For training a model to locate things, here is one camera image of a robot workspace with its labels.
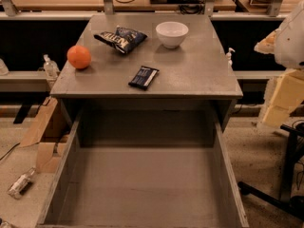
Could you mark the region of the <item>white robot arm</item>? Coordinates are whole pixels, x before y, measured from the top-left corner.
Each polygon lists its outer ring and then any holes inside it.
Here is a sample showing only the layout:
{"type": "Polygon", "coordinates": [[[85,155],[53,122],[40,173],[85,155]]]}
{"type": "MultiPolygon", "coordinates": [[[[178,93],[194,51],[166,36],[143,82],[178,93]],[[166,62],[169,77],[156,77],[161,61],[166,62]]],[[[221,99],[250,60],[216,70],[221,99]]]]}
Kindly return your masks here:
{"type": "Polygon", "coordinates": [[[254,51],[273,54],[275,62],[286,68],[267,83],[259,113],[261,124],[280,127],[304,101],[304,1],[254,51]]]}

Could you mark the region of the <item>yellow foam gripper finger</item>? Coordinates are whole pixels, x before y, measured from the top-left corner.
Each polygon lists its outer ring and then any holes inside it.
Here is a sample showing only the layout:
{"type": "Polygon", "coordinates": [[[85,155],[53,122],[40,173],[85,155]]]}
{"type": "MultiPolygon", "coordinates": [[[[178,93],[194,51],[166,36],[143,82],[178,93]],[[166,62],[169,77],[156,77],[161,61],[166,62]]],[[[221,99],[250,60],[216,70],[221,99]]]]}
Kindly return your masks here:
{"type": "Polygon", "coordinates": [[[286,69],[271,78],[265,89],[258,124],[279,128],[304,101],[304,70],[286,69]]]}
{"type": "Polygon", "coordinates": [[[277,35],[278,35],[278,30],[277,29],[273,30],[264,39],[256,43],[256,45],[254,46],[254,51],[261,54],[276,54],[277,35]]]}

